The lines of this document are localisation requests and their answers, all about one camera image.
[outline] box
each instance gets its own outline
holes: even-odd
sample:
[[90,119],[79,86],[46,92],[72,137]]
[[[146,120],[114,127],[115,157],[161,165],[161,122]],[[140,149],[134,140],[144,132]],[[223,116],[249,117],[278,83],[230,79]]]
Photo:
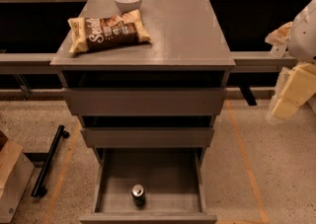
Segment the box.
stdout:
[[10,223],[34,170],[23,147],[0,130],[0,223]]

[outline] white bowl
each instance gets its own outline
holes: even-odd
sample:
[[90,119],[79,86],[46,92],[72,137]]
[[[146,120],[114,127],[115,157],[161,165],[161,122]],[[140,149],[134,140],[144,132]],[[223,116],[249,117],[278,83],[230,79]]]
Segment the white bowl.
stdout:
[[142,0],[115,0],[115,2],[122,12],[130,12],[139,9]]

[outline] gray tabletop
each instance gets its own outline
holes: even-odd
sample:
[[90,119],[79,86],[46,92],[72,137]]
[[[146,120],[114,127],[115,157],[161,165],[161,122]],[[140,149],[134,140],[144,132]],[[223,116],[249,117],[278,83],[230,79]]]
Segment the gray tabletop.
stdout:
[[[68,34],[51,65],[117,69],[227,69],[235,65],[209,0],[143,0],[150,43],[69,53]],[[120,14],[113,0],[88,0],[81,17]]]

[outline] gray cabinet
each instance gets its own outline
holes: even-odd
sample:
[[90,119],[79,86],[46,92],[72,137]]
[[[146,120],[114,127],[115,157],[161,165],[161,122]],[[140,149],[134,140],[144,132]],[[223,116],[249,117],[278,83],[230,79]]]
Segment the gray cabinet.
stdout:
[[[93,210],[80,221],[215,223],[199,167],[234,60],[208,0],[143,0],[140,11],[150,44],[70,54],[69,35],[51,62],[100,163]],[[117,13],[113,0],[89,0],[81,16]]]

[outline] floor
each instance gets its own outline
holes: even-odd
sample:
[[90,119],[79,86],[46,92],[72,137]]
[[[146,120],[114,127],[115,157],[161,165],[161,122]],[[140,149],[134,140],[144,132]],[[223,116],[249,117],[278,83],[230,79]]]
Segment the floor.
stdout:
[[[201,167],[207,211],[219,224],[315,223],[316,115],[308,105],[283,125],[265,122],[269,100],[249,107],[227,100]],[[35,168],[12,223],[80,223],[90,213],[98,163],[80,125],[56,94],[0,94],[0,129],[25,152],[47,152],[58,125],[62,140],[46,180],[48,193],[30,197]]]

